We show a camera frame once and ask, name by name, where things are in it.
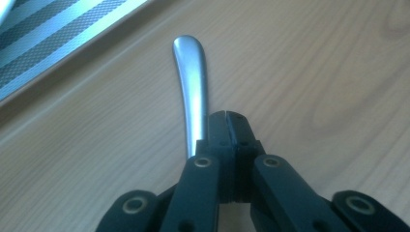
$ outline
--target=screw hole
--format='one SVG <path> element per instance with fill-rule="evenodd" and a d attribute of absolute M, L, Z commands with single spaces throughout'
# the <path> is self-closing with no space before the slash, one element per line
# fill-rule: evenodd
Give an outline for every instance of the screw hole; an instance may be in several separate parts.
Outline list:
<path fill-rule="evenodd" d="M 143 211 L 148 205 L 146 198 L 142 196 L 136 196 L 127 200 L 123 205 L 123 211 L 129 215 L 135 215 Z"/>
<path fill-rule="evenodd" d="M 280 161 L 275 158 L 265 158 L 263 163 L 269 167 L 278 167 L 280 165 Z"/>
<path fill-rule="evenodd" d="M 374 206 L 360 196 L 354 195 L 347 197 L 346 204 L 350 209 L 363 215 L 373 215 L 376 212 Z"/>
<path fill-rule="evenodd" d="M 195 160 L 194 164 L 198 167 L 207 167 L 211 165 L 211 160 L 208 158 L 199 158 Z"/>
<path fill-rule="evenodd" d="M 193 232 L 195 231 L 195 226 L 193 222 L 190 220 L 183 220 L 178 225 L 178 230 L 180 232 Z"/>

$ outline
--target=silver handle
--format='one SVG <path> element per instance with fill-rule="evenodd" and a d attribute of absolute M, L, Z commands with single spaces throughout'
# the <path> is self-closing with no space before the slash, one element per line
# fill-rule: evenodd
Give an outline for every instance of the silver handle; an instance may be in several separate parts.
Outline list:
<path fill-rule="evenodd" d="M 173 51 L 184 98 L 189 159 L 195 156 L 196 140 L 207 136 L 208 91 L 205 53 L 201 43 L 192 36 L 177 38 Z"/>

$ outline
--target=gray striped cloth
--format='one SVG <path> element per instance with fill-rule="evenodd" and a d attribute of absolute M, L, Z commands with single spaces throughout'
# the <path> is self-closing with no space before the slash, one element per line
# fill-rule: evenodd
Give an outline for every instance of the gray striped cloth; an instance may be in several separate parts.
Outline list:
<path fill-rule="evenodd" d="M 0 101 L 146 0 L 16 0 L 0 26 Z"/>

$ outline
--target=wood grain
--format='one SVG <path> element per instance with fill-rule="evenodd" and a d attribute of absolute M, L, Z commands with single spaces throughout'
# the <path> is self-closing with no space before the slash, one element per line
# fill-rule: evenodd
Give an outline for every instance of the wood grain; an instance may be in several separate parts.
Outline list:
<path fill-rule="evenodd" d="M 244 114 L 265 150 L 326 198 L 369 194 L 410 223 L 410 2 L 152 2 L 0 108 L 0 230 L 94 231 L 131 189 L 185 162 L 171 53 L 203 44 L 210 111 Z M 221 206 L 220 231 L 254 231 Z"/>

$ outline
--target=table surface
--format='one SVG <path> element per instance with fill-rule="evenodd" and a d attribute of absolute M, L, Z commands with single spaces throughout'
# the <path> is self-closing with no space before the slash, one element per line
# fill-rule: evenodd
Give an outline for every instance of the table surface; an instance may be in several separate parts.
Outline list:
<path fill-rule="evenodd" d="M 0 105 L 0 230 L 94 231 L 132 189 L 178 182 L 172 42 L 203 44 L 210 112 L 245 115 L 320 195 L 364 192 L 410 222 L 410 2 L 153 1 Z M 248 205 L 220 231 L 253 231 Z"/>

